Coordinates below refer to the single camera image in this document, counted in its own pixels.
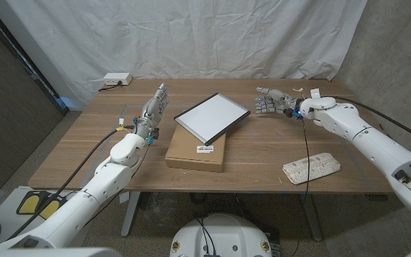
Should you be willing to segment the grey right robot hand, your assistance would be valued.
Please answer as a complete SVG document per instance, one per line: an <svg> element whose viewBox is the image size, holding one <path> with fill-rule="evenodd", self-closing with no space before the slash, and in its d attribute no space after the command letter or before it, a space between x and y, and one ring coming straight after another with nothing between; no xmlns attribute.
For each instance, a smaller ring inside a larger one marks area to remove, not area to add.
<svg viewBox="0 0 411 257"><path fill-rule="evenodd" d="M256 91L263 96L255 98L255 112L257 114L277 113L285 114L288 118L301 117L300 103L302 99L296 99L277 89L257 87Z"/></svg>

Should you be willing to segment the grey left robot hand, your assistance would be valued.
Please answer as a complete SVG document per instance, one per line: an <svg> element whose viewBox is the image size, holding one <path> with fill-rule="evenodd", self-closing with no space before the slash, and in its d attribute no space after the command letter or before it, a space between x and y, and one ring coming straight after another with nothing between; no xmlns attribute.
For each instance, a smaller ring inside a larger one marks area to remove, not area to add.
<svg viewBox="0 0 411 257"><path fill-rule="evenodd" d="M168 105L168 89L165 83L162 83L151 99L149 99L141 110L133 133L147 138L155 127L161 122L164 109Z"/></svg>

